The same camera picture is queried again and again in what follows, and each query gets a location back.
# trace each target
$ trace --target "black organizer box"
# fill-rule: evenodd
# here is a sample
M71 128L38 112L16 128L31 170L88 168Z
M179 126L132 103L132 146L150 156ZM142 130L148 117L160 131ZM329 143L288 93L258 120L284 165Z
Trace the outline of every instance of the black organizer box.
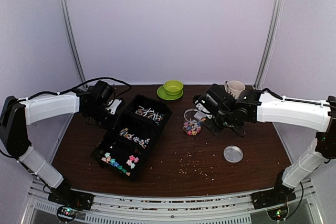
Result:
M135 114L139 105L145 109L152 108L155 112L164 114L163 119L159 124L156 124L151 119ZM125 108L125 110L119 115L114 128L109 130L103 137L102 141L96 146L94 151L91 153L91 157L96 159L101 167L108 167L112 170L116 170L122 177L135 180L171 115L172 111L163 102L147 98L143 95L136 95L127 108ZM128 133L134 134L134 136L137 136L140 139L145 140L150 138L146 148L143 148L140 144L134 142L133 140L120 136L120 131L124 128L128 128ZM130 175L128 176L124 171L114 167L111 163L104 162L102 158L105 158L105 153L110 153L111 158L114 158L117 163L127 171L127 173L130 173ZM134 169L131 169L131 167L126 163L131 155L139 158L139 161L135 163Z

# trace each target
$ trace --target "black toolbox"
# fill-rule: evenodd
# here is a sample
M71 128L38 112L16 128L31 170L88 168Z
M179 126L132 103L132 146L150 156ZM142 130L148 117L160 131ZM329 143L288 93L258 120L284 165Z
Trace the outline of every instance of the black toolbox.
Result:
M148 113L139 113L139 106ZM171 115L165 103L136 95L91 157L101 167L117 170L122 177L135 180Z

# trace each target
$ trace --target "robotic arm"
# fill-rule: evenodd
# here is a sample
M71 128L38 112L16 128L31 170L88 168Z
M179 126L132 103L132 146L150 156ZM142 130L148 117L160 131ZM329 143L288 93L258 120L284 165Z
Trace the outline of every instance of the robotic arm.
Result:
M116 110L123 100L108 100L114 93L113 86L98 81L87 90L75 89L60 95L18 100L8 97L0 120L0 138L9 155L17 159L26 169L43 181L53 192L49 200L77 209L89 210L93 195L71 190L70 181L63 177L32 146L28 139L27 126L37 121L62 114L81 112L86 118L93 118L104 128L111 129L116 122Z
M204 94L194 97L193 102L206 114L205 126L215 135L228 127L244 136L244 122L279 122L317 130L300 158L280 171L274 189L252 194L255 209L295 199L294 188L323 162L336 158L335 97L320 101L292 99L265 89L245 90L236 100L214 84Z

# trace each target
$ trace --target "vertical metal post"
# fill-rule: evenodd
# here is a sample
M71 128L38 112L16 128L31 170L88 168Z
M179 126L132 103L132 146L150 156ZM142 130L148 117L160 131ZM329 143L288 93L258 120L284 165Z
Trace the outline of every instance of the vertical metal post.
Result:
M84 71L83 71L82 65L79 60L78 51L77 51L75 38L74 38L74 33L72 32L72 26L70 22L67 0L60 0L60 2L61 2L63 17L64 17L66 30L67 30L67 37L68 37L68 41L70 44L72 56L74 58L73 60L75 62L75 66L77 69L77 74L79 75L80 81L85 82L86 79L84 76Z
M272 18L271 18L271 23L269 26L268 30L268 36L264 48L264 53L263 57L261 59L258 75L254 84L254 87L257 89L261 88L261 84L263 82L263 78L265 76L266 70L267 70L267 63L270 58L270 54L272 53L272 47L274 43L274 36L276 29L278 27L278 23L280 20L280 12L282 8L282 1L283 0L274 0L274 5L273 5L273 13L272 13Z

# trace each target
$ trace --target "mug handle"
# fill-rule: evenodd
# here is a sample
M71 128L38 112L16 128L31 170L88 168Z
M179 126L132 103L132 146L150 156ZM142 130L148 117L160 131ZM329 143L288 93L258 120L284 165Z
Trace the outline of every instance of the mug handle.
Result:
M228 90L229 90L229 88L228 88L228 86L227 86L227 83L228 83L228 81L225 81L225 82L224 82L224 89L225 89L225 92L226 92L226 93L227 93Z

